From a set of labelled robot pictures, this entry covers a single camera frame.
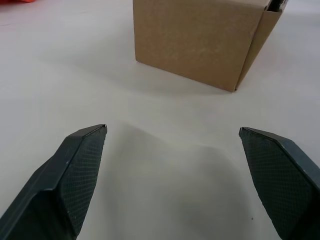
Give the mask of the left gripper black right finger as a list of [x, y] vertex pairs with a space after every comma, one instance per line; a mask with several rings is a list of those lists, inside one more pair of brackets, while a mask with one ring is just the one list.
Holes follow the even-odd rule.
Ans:
[[239, 130], [254, 187], [281, 240], [320, 240], [320, 168], [292, 140]]

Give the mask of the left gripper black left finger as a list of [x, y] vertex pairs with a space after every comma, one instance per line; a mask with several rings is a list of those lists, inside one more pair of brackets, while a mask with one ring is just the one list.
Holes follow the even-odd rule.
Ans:
[[77, 240], [96, 188], [107, 126], [67, 136], [0, 217], [0, 240]]

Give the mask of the brown cardboard box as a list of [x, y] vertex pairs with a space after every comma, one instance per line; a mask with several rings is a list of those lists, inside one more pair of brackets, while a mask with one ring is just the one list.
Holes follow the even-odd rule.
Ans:
[[133, 0], [135, 58], [234, 92], [288, 0]]

